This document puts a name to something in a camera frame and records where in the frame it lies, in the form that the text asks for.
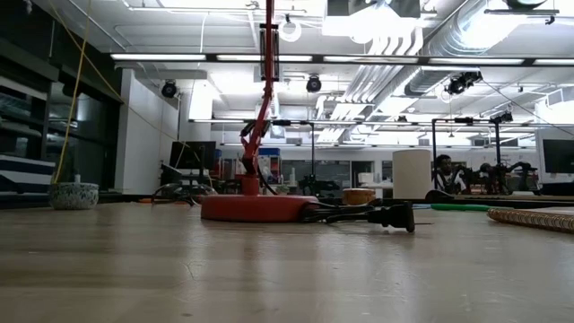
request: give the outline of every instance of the table surface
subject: table surface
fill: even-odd
[[[3,322],[571,322],[571,235],[484,213],[201,221],[186,205],[0,213]]]

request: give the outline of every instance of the white cylinder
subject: white cylinder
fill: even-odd
[[[431,188],[431,151],[393,152],[393,198],[424,199]]]

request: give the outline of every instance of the red circular base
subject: red circular base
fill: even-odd
[[[292,223],[313,196],[206,196],[201,218],[206,220],[249,223]]]

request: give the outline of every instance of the ceiling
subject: ceiling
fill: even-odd
[[[50,0],[64,18],[65,23],[78,34],[83,34],[88,0]],[[425,42],[428,37],[464,0],[431,0],[435,4],[437,15],[421,22],[424,27]],[[280,9],[306,10],[306,13],[294,12],[291,18],[301,22],[302,33],[294,42],[280,41],[282,54],[365,54],[368,44],[357,44],[349,37],[323,36],[321,24],[326,0],[276,0]],[[34,0],[49,13],[53,13],[48,0]],[[166,7],[242,7],[246,0],[92,0],[91,17],[97,26],[91,27],[89,41],[102,52],[178,52],[178,53],[253,53],[258,50],[258,24],[263,15],[254,12],[253,22],[246,13],[167,13],[130,11],[132,7],[148,8],[161,5]],[[519,25],[502,42],[491,48],[491,56],[557,56],[569,57],[574,52],[574,17],[561,17],[559,23],[547,26],[547,17],[530,19]],[[196,70],[208,72],[213,85],[220,93],[220,100],[214,102],[214,114],[218,118],[233,118],[244,113],[252,113],[261,101],[263,85],[254,83],[257,65],[253,64],[215,64],[203,63],[167,63],[145,64],[147,75],[161,80],[170,70]],[[320,95],[331,92],[344,92],[357,73],[356,65],[282,65],[283,79],[289,79],[289,85],[277,87],[277,95],[282,107],[314,108]],[[492,87],[499,89],[506,97],[520,103],[524,108],[533,110],[534,101],[544,97],[544,92],[553,92],[561,84],[574,83],[572,68],[482,68],[486,83],[478,83],[464,95],[448,102],[444,93],[430,93],[435,98],[418,100],[410,108],[414,112],[402,114],[411,118],[436,118],[437,116],[483,115],[500,106],[505,109],[508,99],[499,95]],[[323,83],[321,93],[309,94],[304,86],[310,74],[319,74]],[[513,110],[515,119],[530,120],[532,115],[522,109]]]

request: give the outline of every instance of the green object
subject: green object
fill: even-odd
[[[449,204],[432,204],[430,208],[439,211],[478,211],[486,212],[492,208],[511,210],[512,207],[502,207],[502,206],[488,206],[488,205],[449,205]]]

